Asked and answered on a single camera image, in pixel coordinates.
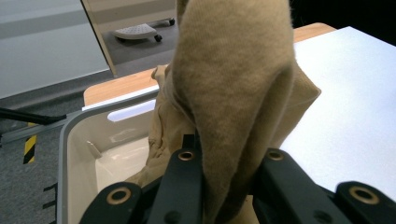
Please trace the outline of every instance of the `beige cloth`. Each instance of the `beige cloth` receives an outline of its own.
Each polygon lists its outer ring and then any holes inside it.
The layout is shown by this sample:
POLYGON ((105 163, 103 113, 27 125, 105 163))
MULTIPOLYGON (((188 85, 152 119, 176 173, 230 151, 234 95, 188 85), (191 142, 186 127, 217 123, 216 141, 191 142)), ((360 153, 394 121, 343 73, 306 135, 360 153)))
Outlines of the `beige cloth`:
POLYGON ((280 147, 319 95, 295 61, 289 2, 179 0, 177 21, 173 62, 153 74, 161 90, 147 165, 127 181, 144 186, 162 175, 196 128, 205 223, 257 222, 251 201, 238 212, 266 149, 280 147))

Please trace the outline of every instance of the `white plastic bin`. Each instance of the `white plastic bin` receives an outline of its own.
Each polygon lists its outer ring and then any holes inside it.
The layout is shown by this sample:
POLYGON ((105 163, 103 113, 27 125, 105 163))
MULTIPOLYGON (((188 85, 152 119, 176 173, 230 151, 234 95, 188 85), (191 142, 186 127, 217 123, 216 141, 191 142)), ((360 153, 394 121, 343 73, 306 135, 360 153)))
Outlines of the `white plastic bin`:
POLYGON ((137 115, 119 121, 108 117, 127 107, 147 104, 157 93, 151 91, 81 112, 64 125, 60 141, 58 223, 79 223, 101 189, 125 180, 144 166, 149 153, 147 137, 152 110, 140 108, 137 115))

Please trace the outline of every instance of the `yellow black striped tape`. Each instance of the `yellow black striped tape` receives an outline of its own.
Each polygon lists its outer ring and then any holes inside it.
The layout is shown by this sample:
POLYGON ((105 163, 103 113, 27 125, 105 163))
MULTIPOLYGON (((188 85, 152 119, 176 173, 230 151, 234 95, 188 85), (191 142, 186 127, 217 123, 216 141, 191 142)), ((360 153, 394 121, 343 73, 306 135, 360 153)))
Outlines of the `yellow black striped tape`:
POLYGON ((35 161, 35 142, 37 140, 37 135, 30 136, 26 139, 25 150, 23 153, 23 164, 35 161))

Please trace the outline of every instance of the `white table surface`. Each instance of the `white table surface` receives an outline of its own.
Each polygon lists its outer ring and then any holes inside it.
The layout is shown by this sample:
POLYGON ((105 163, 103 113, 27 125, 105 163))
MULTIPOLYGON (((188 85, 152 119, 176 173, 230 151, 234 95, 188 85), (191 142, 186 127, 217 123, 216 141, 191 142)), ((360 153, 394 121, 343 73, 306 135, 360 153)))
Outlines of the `white table surface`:
POLYGON ((295 50, 322 94, 281 148, 324 188, 356 180, 396 201, 396 47, 347 27, 295 50))

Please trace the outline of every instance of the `gray floor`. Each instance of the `gray floor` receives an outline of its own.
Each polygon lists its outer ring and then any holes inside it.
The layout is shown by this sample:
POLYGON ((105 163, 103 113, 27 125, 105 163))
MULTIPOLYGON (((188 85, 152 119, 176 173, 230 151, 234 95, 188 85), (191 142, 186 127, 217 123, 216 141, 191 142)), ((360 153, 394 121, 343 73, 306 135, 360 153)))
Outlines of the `gray floor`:
MULTIPOLYGON (((171 61, 177 42, 177 27, 167 21, 150 23, 163 37, 161 43, 154 38, 121 43, 112 34, 105 41, 116 64, 118 75, 123 77, 158 64, 171 61)), ((82 91, 62 98, 26 107, 23 110, 46 116, 79 111, 84 106, 82 91)), ((18 130, 26 123, 12 120, 0 122, 2 130, 18 130)), ((55 190, 45 188, 58 182, 59 137, 61 128, 37 135, 35 161, 23 164, 25 140, 4 144, 0 148, 0 223, 51 223, 55 221, 55 190)))

